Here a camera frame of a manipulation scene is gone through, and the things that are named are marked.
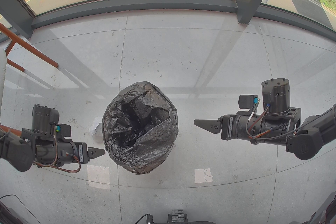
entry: tile floor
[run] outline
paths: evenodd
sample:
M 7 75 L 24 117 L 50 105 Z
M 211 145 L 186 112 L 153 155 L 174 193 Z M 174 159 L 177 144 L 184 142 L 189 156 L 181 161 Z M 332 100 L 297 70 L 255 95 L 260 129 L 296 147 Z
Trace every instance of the tile floor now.
M 132 224 L 145 213 L 158 223 L 177 208 L 190 221 L 217 224 L 304 222 L 336 188 L 336 141 L 301 161 L 282 146 L 226 142 L 193 125 L 236 113 L 239 95 L 261 96 L 261 82 L 271 77 L 290 80 L 291 105 L 302 108 L 302 119 L 329 109 L 336 102 L 332 41 L 269 20 L 239 25 L 235 14 L 187 10 L 88 16 L 36 29 L 29 41 L 59 67 L 16 45 L 9 59 L 26 71 L 7 65 L 2 124 L 29 128 L 39 103 L 60 112 L 74 141 L 103 148 L 89 127 L 137 81 L 158 86 L 179 123 L 169 157 L 147 175 L 108 155 L 77 174 L 36 167 L 20 173 L 0 160 L 0 196 L 18 195 L 41 223 Z M 196 178 L 199 169 L 211 180 Z M 36 223 L 14 197 L 3 202 Z

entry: robotic arm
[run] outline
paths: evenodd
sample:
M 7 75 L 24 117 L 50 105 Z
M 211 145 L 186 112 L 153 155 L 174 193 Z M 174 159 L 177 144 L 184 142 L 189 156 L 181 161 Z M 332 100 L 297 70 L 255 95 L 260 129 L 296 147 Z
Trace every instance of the robotic arm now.
M 32 164 L 37 167 L 52 167 L 69 173 L 76 173 L 80 165 L 105 154 L 104 149 L 87 147 L 71 139 L 71 126 L 58 124 L 56 109 L 33 107 L 31 129 L 22 129 L 21 137 L 0 129 L 0 158 L 7 160 L 18 171 L 25 172 Z M 67 163 L 78 163 L 77 170 L 66 170 Z
M 314 157 L 323 145 L 336 139 L 336 104 L 321 115 L 308 117 L 300 126 L 301 108 L 290 106 L 288 79 L 270 79 L 261 84 L 263 108 L 255 115 L 260 99 L 256 95 L 239 96 L 239 108 L 233 115 L 217 120 L 195 120 L 194 124 L 221 139 L 249 140 L 251 144 L 286 146 L 299 159 Z

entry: metal window frame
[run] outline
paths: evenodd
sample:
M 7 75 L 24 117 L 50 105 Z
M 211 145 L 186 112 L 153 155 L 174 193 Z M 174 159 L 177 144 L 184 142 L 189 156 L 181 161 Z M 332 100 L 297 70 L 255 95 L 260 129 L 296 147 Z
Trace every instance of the metal window frame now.
M 0 0 L 0 14 L 17 34 L 30 38 L 33 30 L 63 20 L 106 12 L 144 9 L 195 9 L 233 12 L 239 23 L 259 17 L 293 25 L 336 41 L 336 32 L 304 16 L 268 6 L 262 0 L 92 0 L 36 15 L 24 0 Z

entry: black plastic bag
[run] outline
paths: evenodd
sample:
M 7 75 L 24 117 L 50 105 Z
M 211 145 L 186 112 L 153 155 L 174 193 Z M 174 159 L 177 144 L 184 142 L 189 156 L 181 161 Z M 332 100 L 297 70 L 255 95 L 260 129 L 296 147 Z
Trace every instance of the black plastic bag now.
M 117 165 L 135 174 L 163 163 L 178 132 L 175 106 L 149 82 L 123 89 L 103 116 L 105 149 Z

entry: trash can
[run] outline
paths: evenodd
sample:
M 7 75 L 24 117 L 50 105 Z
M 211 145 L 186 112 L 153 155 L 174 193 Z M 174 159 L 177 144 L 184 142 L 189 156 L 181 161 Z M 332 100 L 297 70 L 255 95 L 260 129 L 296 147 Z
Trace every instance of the trash can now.
M 179 132 L 173 103 L 149 82 L 123 89 L 103 116 L 103 139 L 111 159 L 147 174 L 168 157 Z

